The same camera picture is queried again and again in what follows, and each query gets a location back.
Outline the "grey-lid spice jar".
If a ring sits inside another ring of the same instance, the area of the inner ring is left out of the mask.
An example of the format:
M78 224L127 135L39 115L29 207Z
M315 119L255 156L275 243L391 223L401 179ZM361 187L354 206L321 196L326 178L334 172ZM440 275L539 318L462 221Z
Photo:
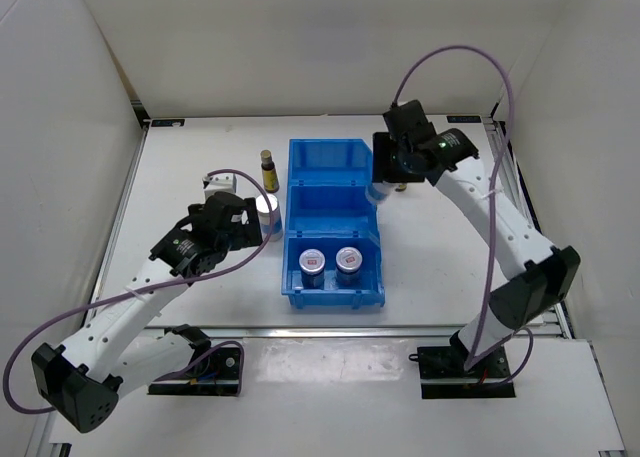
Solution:
M336 280L343 287L360 284L363 256L355 247L343 247L336 253Z
M301 282L304 288L320 289L324 285L326 258L319 249L304 250L299 256Z

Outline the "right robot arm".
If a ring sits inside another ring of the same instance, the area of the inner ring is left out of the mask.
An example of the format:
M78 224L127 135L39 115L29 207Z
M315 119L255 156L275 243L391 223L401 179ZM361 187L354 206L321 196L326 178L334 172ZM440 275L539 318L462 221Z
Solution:
M392 105L383 119L386 131L373 136L370 200L385 199L397 184L430 183L471 223L489 247L488 268L506 279L498 288L485 285L479 314L450 339L450 367L470 377L486 356L567 297L580 256L554 245L496 189L461 130L437 132L417 100Z

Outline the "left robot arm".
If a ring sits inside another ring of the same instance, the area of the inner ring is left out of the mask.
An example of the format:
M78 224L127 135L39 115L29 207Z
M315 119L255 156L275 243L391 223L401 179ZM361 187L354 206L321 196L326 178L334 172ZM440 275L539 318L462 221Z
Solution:
M133 390L180 370L188 377L205 373L211 344L195 327L174 327L138 350L130 345L229 252L261 243L255 199L219 191L190 205L187 216L151 249L125 299L105 303L57 346L44 343L34 351L31 362L40 395L77 431L88 433Z

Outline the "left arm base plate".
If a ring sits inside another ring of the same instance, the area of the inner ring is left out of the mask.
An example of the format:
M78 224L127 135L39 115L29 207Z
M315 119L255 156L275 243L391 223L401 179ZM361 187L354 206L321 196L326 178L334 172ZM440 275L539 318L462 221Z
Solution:
M243 385L245 349L238 341L212 345L197 366L172 380L151 383L152 396L239 397Z

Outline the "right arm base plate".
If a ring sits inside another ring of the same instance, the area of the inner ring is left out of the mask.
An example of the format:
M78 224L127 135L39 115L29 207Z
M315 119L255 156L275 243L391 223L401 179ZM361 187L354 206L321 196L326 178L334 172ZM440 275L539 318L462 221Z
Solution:
M418 347L408 356L418 365L423 400L515 398L514 384L506 383L511 370L503 347L470 370L449 346Z

